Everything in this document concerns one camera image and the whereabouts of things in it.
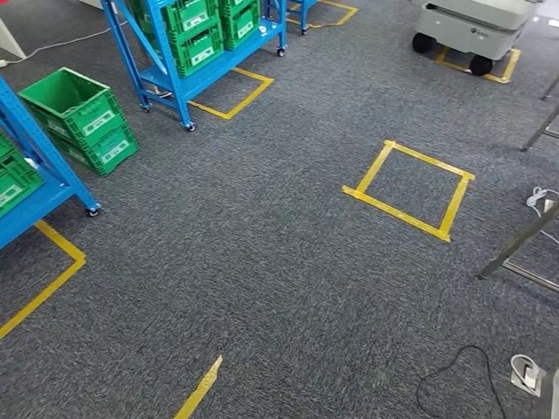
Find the floor marking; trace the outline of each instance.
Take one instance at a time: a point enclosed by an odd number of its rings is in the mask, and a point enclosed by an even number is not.
[[[345,22],[347,22],[348,20],[350,20],[351,18],[352,18],[355,13],[357,13],[357,12],[359,11],[359,9],[357,9],[357,7],[348,6],[347,4],[330,2],[329,0],[318,0],[317,3],[324,3],[324,4],[328,4],[328,5],[330,5],[330,6],[339,7],[340,9],[345,9],[347,12],[346,12],[340,20],[338,20],[338,22],[335,22],[334,24],[307,24],[307,26],[309,28],[319,29],[319,28],[325,28],[325,27],[327,27],[327,26],[341,26],[342,24],[344,24]],[[294,5],[293,7],[291,7],[289,9],[287,9],[287,12],[288,13],[289,11],[298,12],[299,9],[301,9],[301,4],[300,3],[297,3],[297,4]],[[286,17],[286,18],[286,21],[286,22],[289,22],[290,24],[301,24],[301,21],[295,20],[295,19],[291,19],[290,17]]]
[[[188,419],[198,405],[208,393],[208,391],[214,385],[215,380],[218,378],[218,370],[220,369],[220,365],[224,358],[220,355],[218,357],[214,365],[212,365],[209,371],[208,371],[198,385],[198,387],[190,395],[181,410],[177,413],[174,419]]]
[[[61,250],[66,252],[70,258],[74,259],[74,263],[50,285],[40,292],[38,296],[32,299],[30,303],[28,303],[26,306],[20,310],[11,319],[0,327],[0,340],[5,338],[7,334],[11,332],[14,328],[25,320],[27,316],[32,313],[37,307],[43,304],[46,299],[48,299],[57,289],[60,288],[66,281],[71,278],[73,275],[78,272],[82,266],[85,264],[85,255],[82,251],[69,242],[66,238],[62,237],[59,232],[53,229],[45,221],[38,221],[35,224],[35,227],[45,234],[47,238],[50,239],[53,243],[57,245]]]
[[[205,112],[209,112],[215,116],[219,116],[220,118],[223,118],[224,120],[230,120],[233,118],[233,116],[238,114],[239,112],[242,111],[242,109],[245,109],[249,103],[256,99],[257,96],[266,90],[269,85],[270,85],[273,81],[273,79],[270,79],[269,77],[262,76],[261,74],[256,74],[255,72],[249,72],[247,70],[242,70],[242,68],[239,68],[239,67],[235,67],[233,69],[233,71],[238,72],[244,76],[250,77],[252,79],[259,80],[261,83],[258,87],[257,87],[255,91],[249,94],[249,96],[246,96],[246,98],[242,100],[238,105],[233,106],[233,108],[230,110],[229,112],[218,111],[217,109],[214,109],[213,107],[202,105],[201,103],[195,102],[193,100],[189,100],[189,103],[192,106],[196,106],[196,107],[198,107]]]
[[[388,205],[388,203],[383,203],[382,201],[378,201],[378,199],[375,199],[372,196],[366,194],[367,188],[369,187],[370,183],[372,182],[372,180],[377,173],[378,173],[378,171],[381,169],[381,166],[382,166],[382,164],[393,149],[461,176],[461,179],[458,182],[458,186],[454,191],[452,198],[450,200],[450,203],[445,211],[444,217],[441,221],[440,226],[434,227],[432,225],[429,225],[422,220],[415,218],[414,216],[410,216],[405,212],[392,207],[391,205]],[[450,228],[452,226],[454,218],[458,213],[458,208],[460,206],[460,203],[462,201],[462,198],[465,194],[466,188],[468,186],[468,182],[474,179],[475,179],[475,176],[462,170],[460,168],[455,168],[454,166],[434,159],[428,155],[425,155],[415,150],[412,150],[411,148],[402,146],[401,144],[398,144],[396,141],[386,140],[385,141],[385,146],[381,150],[380,153],[378,153],[375,161],[372,162],[370,168],[367,170],[367,173],[363,176],[361,182],[360,182],[360,184],[357,186],[357,189],[352,189],[348,186],[344,185],[341,187],[341,190],[343,190],[345,194],[353,196],[354,198],[359,199],[364,203],[372,205],[379,210],[383,210],[386,213],[391,214],[391,216],[399,218],[405,223],[409,223],[414,227],[417,227],[419,230],[423,230],[426,233],[440,238],[441,240],[449,242]]]
[[[449,68],[453,68],[454,70],[459,70],[460,72],[470,72],[470,70],[468,67],[465,67],[463,65],[459,65],[459,64],[453,64],[453,63],[449,63],[448,61],[445,61],[445,58],[446,57],[446,54],[448,53],[449,48],[447,46],[443,46],[440,52],[439,52],[437,57],[435,58],[435,62],[440,65],[444,65]],[[505,68],[505,71],[503,72],[503,75],[501,77],[495,76],[493,74],[486,74],[483,77],[484,79],[495,81],[497,83],[508,83],[510,82],[510,78],[512,76],[512,72],[516,67],[516,64],[518,62],[518,58],[520,57],[520,50],[517,50],[516,48],[513,48],[510,50],[510,57],[508,60],[508,63]]]

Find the green plastic crate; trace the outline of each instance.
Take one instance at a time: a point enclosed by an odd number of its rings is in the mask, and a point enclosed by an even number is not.
[[[232,17],[255,0],[220,0],[220,16]]]
[[[219,0],[178,0],[162,9],[163,24],[168,35],[174,36],[196,29],[218,15]],[[130,2],[134,18],[143,31],[153,34],[152,22],[147,14],[144,0]]]
[[[44,183],[16,149],[0,157],[0,217],[32,194]]]
[[[19,93],[43,126],[93,146],[125,122],[109,86],[63,67]]]
[[[15,148],[14,145],[8,140],[5,135],[0,133],[0,158],[7,155]]]
[[[168,44],[174,58],[177,72],[181,77],[188,77],[224,52],[221,23],[217,16],[199,25],[196,31],[178,37],[169,35]],[[153,48],[157,54],[161,55],[156,45]]]
[[[113,130],[91,148],[79,148],[56,133],[49,132],[49,136],[64,155],[101,176],[109,175],[137,151],[136,139],[126,124]]]
[[[221,15],[224,27],[224,44],[227,50],[234,50],[240,43],[258,31],[261,18],[259,0],[252,0],[247,5],[233,8],[229,16]]]

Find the blue metal shelf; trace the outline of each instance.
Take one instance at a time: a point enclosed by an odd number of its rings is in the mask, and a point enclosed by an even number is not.
[[[181,78],[174,66],[174,59],[171,52],[161,13],[161,8],[174,3],[176,0],[144,1],[146,5],[146,11],[150,15],[150,20],[153,24],[155,38],[161,52],[161,58],[146,39],[145,35],[134,19],[134,16],[123,3],[123,0],[101,0],[101,4],[109,26],[112,29],[116,44],[121,51],[128,75],[136,89],[140,100],[140,106],[148,111],[152,105],[152,101],[156,101],[165,106],[171,107],[178,112],[183,126],[189,131],[194,131],[194,123],[190,119],[187,106],[188,100],[203,92],[216,80],[239,65],[241,61],[261,48],[273,37],[278,36],[279,38],[277,55],[283,56],[287,48],[286,43],[287,35],[286,23],[286,0],[264,0],[265,16],[261,19],[259,31],[249,36],[234,51],[224,52],[218,58],[204,65],[194,74],[187,78]],[[113,6],[118,8],[122,17],[128,22],[131,29],[147,55],[152,59],[154,65],[141,72],[137,69]],[[275,11],[274,14],[277,18],[272,17],[273,10]],[[162,99],[145,87],[144,83],[158,86],[173,95],[170,98]]]
[[[300,16],[301,32],[304,35],[308,30],[308,23],[307,16],[308,10],[317,3],[318,0],[288,0],[289,3],[299,4],[299,8],[297,10],[289,9],[289,13],[297,13]]]
[[[208,65],[200,68],[197,72],[185,79],[179,79],[182,100],[191,100],[205,88],[212,85],[235,67],[244,59],[250,56],[255,50],[262,47],[279,34],[282,27],[276,22],[261,19],[260,26],[264,31],[256,31],[247,40],[233,51],[225,51]],[[172,91],[173,86],[170,78],[163,74],[158,66],[152,65],[143,72],[140,72],[142,80],[160,87],[163,90]]]
[[[0,249],[74,194],[48,170],[39,166],[39,173],[45,179],[43,185],[0,218]]]
[[[30,196],[0,217],[0,249],[73,195],[91,212],[100,207],[2,77],[0,126],[21,146],[45,180]]]

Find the metal stand leg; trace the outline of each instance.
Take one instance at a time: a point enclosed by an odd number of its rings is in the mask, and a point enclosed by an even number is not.
[[[540,138],[542,135],[548,135],[549,137],[553,137],[559,140],[559,133],[556,133],[549,129],[550,124],[551,124],[555,118],[557,118],[557,115],[559,115],[559,104],[557,104],[555,109],[553,110],[553,112],[550,113],[550,115],[548,116],[539,128],[538,128],[537,131],[532,135],[532,138],[528,140],[528,142],[527,142],[523,148],[521,148],[520,151],[530,150],[530,148],[532,148],[532,146],[536,144],[536,142],[538,141],[538,139]]]
[[[126,38],[125,37],[124,32],[120,26],[120,23],[119,22],[116,15],[115,15],[115,13],[113,12],[113,2],[111,0],[103,0],[101,1],[101,5],[103,6],[103,11],[105,12],[105,17],[109,23],[109,27],[110,27],[114,34],[119,49],[121,50],[121,53],[124,58],[125,63],[126,64],[126,69],[128,70],[128,73],[130,75],[132,83],[136,88],[137,98],[140,99],[140,106],[144,109],[149,109],[151,104],[147,96],[141,93],[141,91],[142,90],[142,81],[141,79],[140,79],[140,73],[137,70],[136,63],[134,61],[132,52],[131,52],[130,48],[128,46]]]
[[[557,79],[553,80],[553,83],[548,87],[547,90],[543,93],[543,96],[542,96],[541,99],[546,100],[547,98],[551,96],[551,92],[553,92],[553,90],[555,89],[557,85],[559,85],[559,76],[557,76]]]
[[[516,272],[524,278],[530,279],[530,281],[533,281],[537,284],[545,286],[547,289],[554,291],[554,292],[559,292],[558,284],[550,281],[548,279],[540,277],[539,275],[536,275],[535,273],[528,271],[525,268],[523,268],[522,266],[518,266],[517,264],[512,264],[508,261],[508,258],[511,258],[515,252],[519,250],[520,246],[522,246],[522,244],[524,244],[527,241],[530,240],[533,236],[545,228],[545,226],[547,226],[548,224],[552,223],[554,220],[557,219],[557,217],[559,217],[559,203],[555,203],[554,205],[553,205],[553,207],[551,207],[546,213],[544,213],[543,216],[542,216],[542,218],[538,218],[535,222],[530,224],[527,229],[521,231],[520,233],[517,234],[516,237],[513,238],[512,241],[511,241],[507,247],[505,247],[503,251],[502,251],[499,256],[497,256],[496,258],[490,261],[489,264],[485,266],[478,275],[478,278],[486,279],[492,273],[499,269],[500,266],[502,266],[510,271]]]
[[[301,33],[304,35],[308,29],[307,15],[308,14],[308,0],[302,0],[301,5]]]
[[[287,6],[286,2],[276,1],[276,6],[277,7],[277,13],[279,15],[279,20],[280,23],[283,25],[283,29],[280,32],[280,45],[278,46],[279,49],[285,50],[287,48],[287,26],[286,25],[286,15],[287,14]]]

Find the metal pole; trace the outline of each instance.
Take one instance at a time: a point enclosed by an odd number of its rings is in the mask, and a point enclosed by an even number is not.
[[[553,90],[555,89],[557,84],[559,84],[559,76],[557,76],[557,79],[553,80],[553,83],[548,87],[547,90],[543,93],[543,96],[542,96],[541,99],[546,100],[547,98],[551,96],[551,92],[553,92]]]
[[[483,270],[481,270],[481,272],[478,275],[478,277],[480,279],[486,279],[492,273],[499,269],[500,266],[503,266],[505,268],[511,269],[511,271],[514,271],[516,273],[522,275],[525,278],[528,278],[530,280],[536,282],[539,285],[543,285],[546,288],[549,288],[553,291],[559,292],[559,285],[552,283],[551,281],[549,281],[545,278],[539,277],[537,275],[533,274],[532,272],[527,271],[520,266],[511,264],[511,262],[508,261],[508,258],[511,257],[515,252],[519,250],[521,245],[526,243],[528,240],[532,239],[533,236],[543,230],[545,226],[547,226],[549,223],[551,223],[553,220],[555,220],[557,217],[559,217],[559,202],[554,203],[551,208],[544,213],[543,216],[542,216],[541,218],[538,218],[535,222],[528,226],[527,229],[523,230],[520,233],[514,237],[510,243],[508,243],[508,245],[507,245],[499,256],[489,262],[489,264],[487,264]]]
[[[528,140],[528,142],[527,142],[523,148],[521,148],[520,151],[530,150],[530,148],[532,148],[532,146],[536,144],[536,142],[538,141],[538,139],[540,138],[542,135],[548,135],[550,137],[559,139],[559,133],[556,133],[549,129],[549,126],[555,118],[557,118],[557,115],[559,115],[559,104],[557,104],[553,112],[550,113],[549,116],[544,120],[543,123],[539,128],[538,128],[537,131],[532,135],[532,138]]]

